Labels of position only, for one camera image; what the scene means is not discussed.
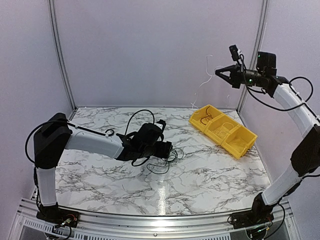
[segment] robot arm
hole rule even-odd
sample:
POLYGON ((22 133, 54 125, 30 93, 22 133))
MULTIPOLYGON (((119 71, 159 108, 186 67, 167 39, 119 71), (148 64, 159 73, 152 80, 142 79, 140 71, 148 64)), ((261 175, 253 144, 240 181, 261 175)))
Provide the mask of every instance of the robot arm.
POLYGON ((40 196, 37 217, 59 224, 70 214, 59 208, 56 197, 56 166, 64 149, 102 154, 119 161, 132 161, 132 164, 150 156, 167 159, 172 143, 163 141, 165 126, 165 121, 160 120, 143 124, 138 132, 114 135, 113 130, 103 133, 78 126, 63 113, 54 115, 33 136, 34 181, 40 196))
POLYGON ((283 112, 288 112, 303 137, 291 156, 287 170, 255 197, 251 210, 231 215, 231 223, 238 229, 267 222, 268 218, 273 217, 273 207, 282 197, 293 193, 299 187, 303 176, 314 172, 320 166, 320 117, 313 112, 285 77, 276 75, 275 54, 258 52, 257 70, 250 70, 245 68, 243 56, 241 58, 239 55, 238 48, 233 45, 229 49, 232 59, 237 61, 237 64, 218 69, 215 74, 233 88, 240 88, 240 85, 244 84, 249 93, 251 91, 249 87, 263 88, 284 108, 283 112), (224 75, 224 72, 230 72, 229 76, 224 75))

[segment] white enclosure wall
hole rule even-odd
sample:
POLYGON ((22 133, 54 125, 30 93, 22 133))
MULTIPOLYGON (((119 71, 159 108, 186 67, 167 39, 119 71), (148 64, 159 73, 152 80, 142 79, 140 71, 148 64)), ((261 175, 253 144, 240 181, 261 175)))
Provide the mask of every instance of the white enclosure wall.
MULTIPOLYGON (((251 58, 261 0, 58 0, 57 19, 78 106, 190 107, 229 46, 251 58)), ((214 78, 197 106, 236 108, 240 91, 214 78)))
MULTIPOLYGON (((320 114, 320 1, 270 1, 262 51, 275 53, 277 74, 289 80, 309 78, 314 95, 309 105, 320 114)), ((294 87, 305 98, 310 93, 307 82, 297 80, 294 87)), ((279 107, 268 96, 264 101, 279 107)), ((256 141, 263 161, 273 180, 290 163, 293 150, 302 137, 285 112, 269 109, 249 96, 241 113, 247 126, 258 134, 256 141)), ((289 198, 303 240, 320 239, 320 179, 306 179, 289 198)))
POLYGON ((29 198, 34 188, 33 165, 24 154, 26 137, 56 112, 69 115, 71 108, 47 1, 3 0, 0 18, 0 235, 7 239, 21 198, 29 198))

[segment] marble tabletop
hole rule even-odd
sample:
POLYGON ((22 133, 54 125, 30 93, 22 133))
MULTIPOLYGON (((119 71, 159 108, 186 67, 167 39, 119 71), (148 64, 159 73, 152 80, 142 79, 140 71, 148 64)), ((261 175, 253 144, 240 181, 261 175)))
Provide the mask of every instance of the marble tabletop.
MULTIPOLYGON (((140 109, 79 108, 72 121, 94 130, 113 129, 123 134, 131 115, 140 109)), ((236 160, 188 122, 192 109, 148 109, 156 121, 166 121, 164 140, 182 149, 184 157, 171 162, 166 174, 154 174, 147 164, 133 167, 130 161, 65 150, 56 168, 60 205, 125 215, 209 214, 250 208, 254 197, 270 184, 255 147, 236 160)), ((222 111, 242 124, 236 111, 222 111)), ((137 114, 128 132, 151 120, 148 112, 137 114)), ((148 162, 164 163, 156 158, 148 162)))

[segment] yellow bin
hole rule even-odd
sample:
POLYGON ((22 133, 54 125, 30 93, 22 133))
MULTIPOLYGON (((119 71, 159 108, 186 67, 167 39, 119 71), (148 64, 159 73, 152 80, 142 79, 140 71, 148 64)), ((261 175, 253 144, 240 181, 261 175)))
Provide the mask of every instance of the yellow bin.
POLYGON ((195 111, 189 122, 218 145, 221 145, 236 159, 245 155, 258 137, 211 105, 195 111))

